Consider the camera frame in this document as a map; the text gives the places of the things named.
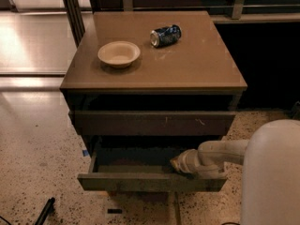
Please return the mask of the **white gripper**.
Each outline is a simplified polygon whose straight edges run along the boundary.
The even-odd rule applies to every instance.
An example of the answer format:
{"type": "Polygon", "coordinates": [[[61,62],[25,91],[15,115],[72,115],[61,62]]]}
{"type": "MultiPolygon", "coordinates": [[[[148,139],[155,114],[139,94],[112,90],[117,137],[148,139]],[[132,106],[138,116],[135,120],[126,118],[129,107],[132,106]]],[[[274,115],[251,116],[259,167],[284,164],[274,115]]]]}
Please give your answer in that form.
{"type": "Polygon", "coordinates": [[[173,169],[182,173],[198,173],[203,165],[199,158],[199,152],[196,149],[188,149],[181,153],[178,158],[172,158],[170,163],[173,169]]]}

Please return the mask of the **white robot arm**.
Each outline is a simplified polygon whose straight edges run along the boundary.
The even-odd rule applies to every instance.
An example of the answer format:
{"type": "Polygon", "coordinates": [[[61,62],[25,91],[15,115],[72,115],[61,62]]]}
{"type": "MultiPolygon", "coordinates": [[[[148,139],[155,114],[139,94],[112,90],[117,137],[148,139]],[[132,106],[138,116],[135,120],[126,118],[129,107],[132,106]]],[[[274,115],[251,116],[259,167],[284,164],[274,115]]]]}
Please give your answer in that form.
{"type": "Polygon", "coordinates": [[[241,225],[300,225],[300,121],[259,127],[248,140],[208,141],[171,159],[179,173],[226,176],[224,164],[243,166],[241,225]]]}

